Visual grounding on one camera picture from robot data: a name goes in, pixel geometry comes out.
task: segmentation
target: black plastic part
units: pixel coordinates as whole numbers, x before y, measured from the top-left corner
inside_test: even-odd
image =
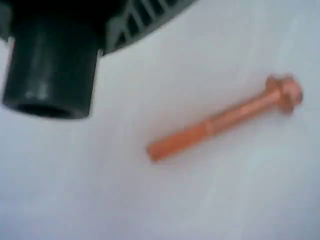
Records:
[[[92,26],[46,15],[16,23],[13,34],[3,104],[41,117],[87,117],[100,44]]]

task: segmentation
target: copper bolt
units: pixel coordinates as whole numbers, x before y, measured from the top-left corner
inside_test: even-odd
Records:
[[[189,126],[171,136],[152,143],[147,153],[153,161],[181,152],[195,144],[229,130],[235,125],[260,115],[275,106],[284,113],[292,113],[302,103],[303,91],[292,76],[266,80],[265,90],[245,103],[235,105],[202,122]]]

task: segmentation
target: white surface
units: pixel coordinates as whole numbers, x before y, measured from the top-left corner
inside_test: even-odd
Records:
[[[316,0],[200,0],[101,61],[90,119],[1,108],[0,239],[320,239],[319,13]],[[305,93],[292,117],[149,161],[154,138],[286,72]]]

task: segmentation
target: black plastic cylinder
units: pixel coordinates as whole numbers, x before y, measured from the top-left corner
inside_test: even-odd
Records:
[[[3,104],[41,117],[87,117],[99,51],[94,28],[46,15],[16,23],[13,35]]]

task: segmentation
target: bolt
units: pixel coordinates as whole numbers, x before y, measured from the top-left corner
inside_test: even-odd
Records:
[[[230,128],[278,106],[284,113],[292,113],[302,103],[303,91],[292,76],[266,80],[265,90],[245,103],[235,105],[202,122],[189,126],[173,135],[152,143],[147,153],[153,161],[181,152],[210,136],[216,136]]]

